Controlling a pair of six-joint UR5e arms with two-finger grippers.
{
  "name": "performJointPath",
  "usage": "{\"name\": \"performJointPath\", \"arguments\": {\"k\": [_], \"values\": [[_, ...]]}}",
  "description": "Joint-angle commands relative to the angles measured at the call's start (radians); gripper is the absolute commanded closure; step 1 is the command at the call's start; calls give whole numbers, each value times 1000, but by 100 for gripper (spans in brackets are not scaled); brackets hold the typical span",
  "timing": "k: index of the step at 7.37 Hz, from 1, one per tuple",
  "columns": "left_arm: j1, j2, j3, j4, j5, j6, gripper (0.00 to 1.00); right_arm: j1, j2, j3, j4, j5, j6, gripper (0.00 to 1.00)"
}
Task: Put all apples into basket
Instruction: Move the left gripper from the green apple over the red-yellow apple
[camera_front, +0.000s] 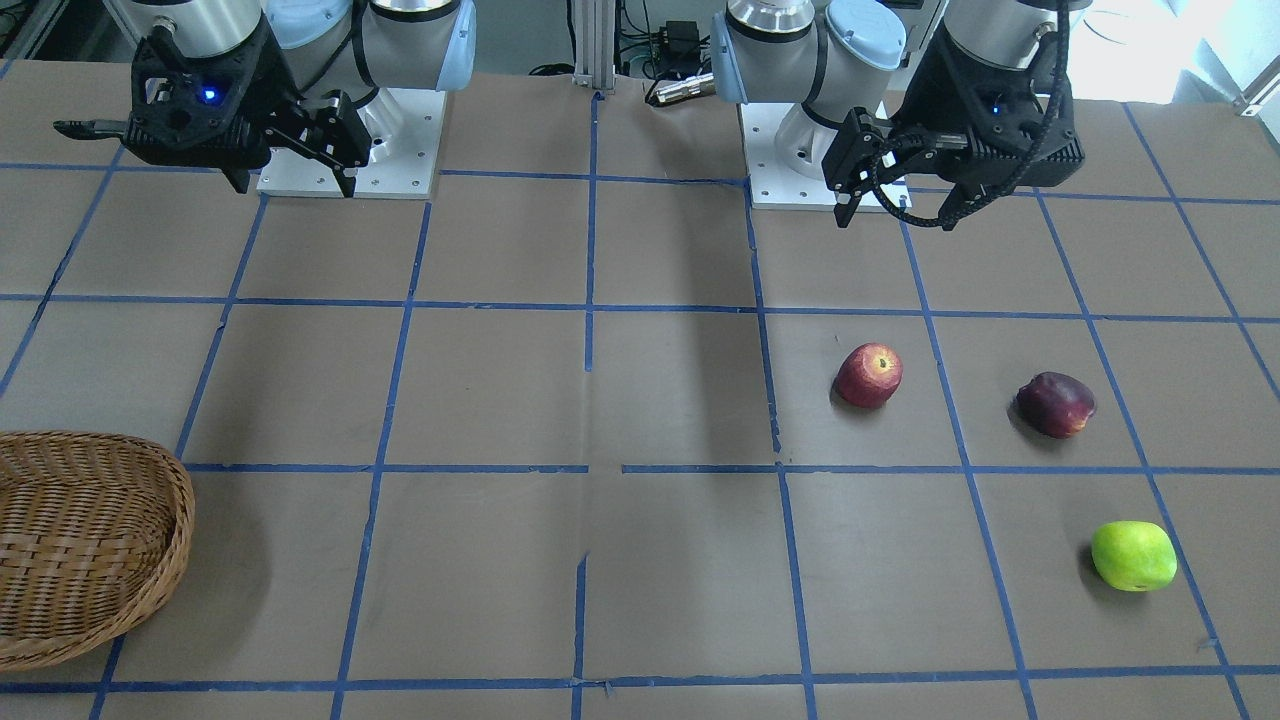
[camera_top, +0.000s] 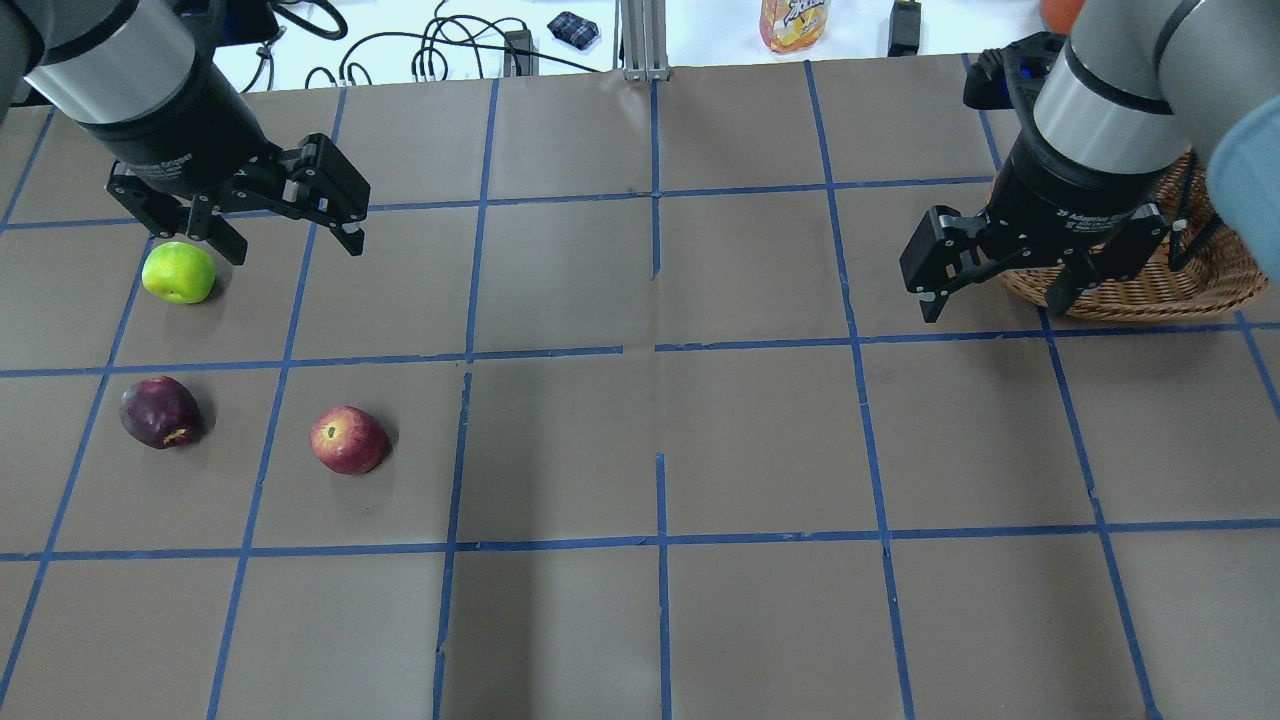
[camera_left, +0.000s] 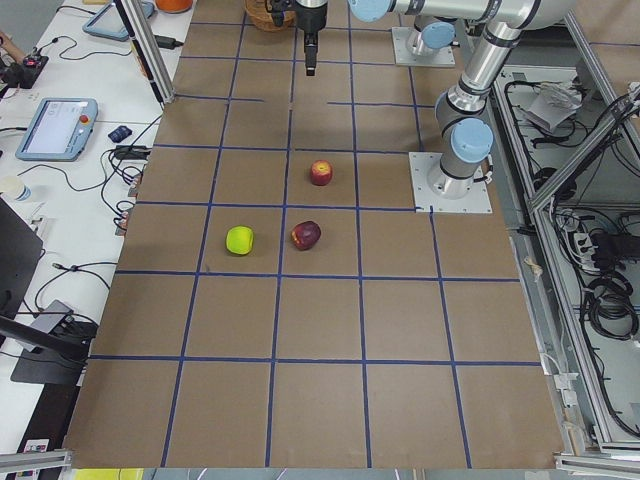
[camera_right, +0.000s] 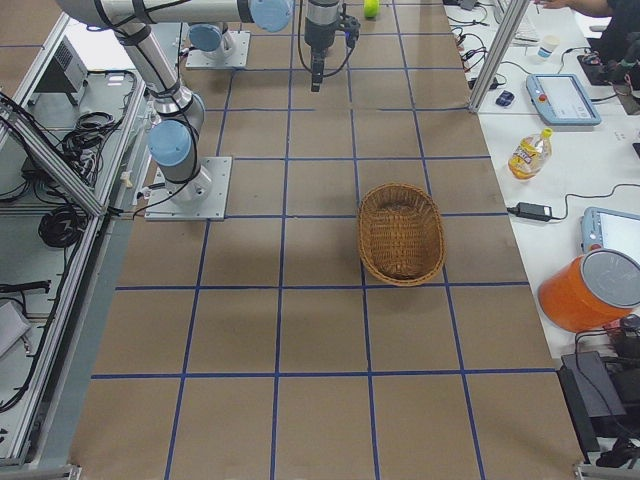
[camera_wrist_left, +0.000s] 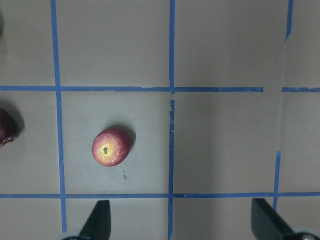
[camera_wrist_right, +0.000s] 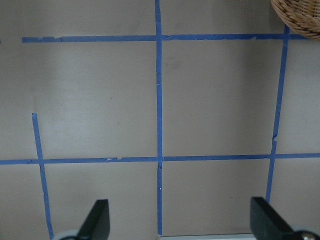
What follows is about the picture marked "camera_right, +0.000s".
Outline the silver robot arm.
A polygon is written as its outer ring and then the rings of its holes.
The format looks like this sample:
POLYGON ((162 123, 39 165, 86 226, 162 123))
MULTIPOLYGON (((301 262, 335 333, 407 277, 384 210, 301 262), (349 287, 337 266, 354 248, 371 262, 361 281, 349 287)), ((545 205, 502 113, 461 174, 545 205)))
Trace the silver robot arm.
POLYGON ((114 32, 141 74, 160 123, 149 133, 149 150, 158 164, 166 189, 178 204, 208 196, 211 175, 198 154, 204 104, 184 85, 153 31, 154 24, 179 22, 215 24, 254 23, 278 32, 290 22, 291 1, 60 1, 61 10, 87 26, 114 32))
MULTIPOLYGON (((253 21, 263 30, 277 32, 288 25, 293 13, 292 1, 250 1, 249 13, 253 21)), ((302 20, 302 8, 298 8, 302 20)), ((310 48, 310 64, 305 67, 311 75, 311 91, 319 92, 324 79, 325 58, 333 45, 336 31, 340 27, 338 1, 308 1, 304 22, 304 41, 310 48)), ((206 54, 229 54, 230 37, 222 25, 191 24, 189 40, 206 54)))

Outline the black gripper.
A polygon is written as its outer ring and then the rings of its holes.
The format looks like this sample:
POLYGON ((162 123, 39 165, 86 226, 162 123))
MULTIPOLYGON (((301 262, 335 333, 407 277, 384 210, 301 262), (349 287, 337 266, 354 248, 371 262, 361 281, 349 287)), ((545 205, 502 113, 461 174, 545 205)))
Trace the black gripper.
POLYGON ((324 78, 324 50, 335 38, 335 2, 307 2, 305 42, 311 48, 311 91, 319 92, 324 78))

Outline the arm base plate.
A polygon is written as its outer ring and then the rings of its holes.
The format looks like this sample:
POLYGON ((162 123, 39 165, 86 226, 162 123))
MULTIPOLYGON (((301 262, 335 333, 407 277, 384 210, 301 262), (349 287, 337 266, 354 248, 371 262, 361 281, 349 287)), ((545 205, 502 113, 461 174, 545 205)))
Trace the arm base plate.
POLYGON ((228 30, 221 34, 216 50, 191 48, 186 68, 191 70, 244 69, 247 65, 251 34, 249 31, 228 30))
POLYGON ((164 183, 149 197, 149 221, 223 221, 232 171, 231 157, 203 157, 199 174, 188 184, 167 183, 159 167, 154 182, 164 183))

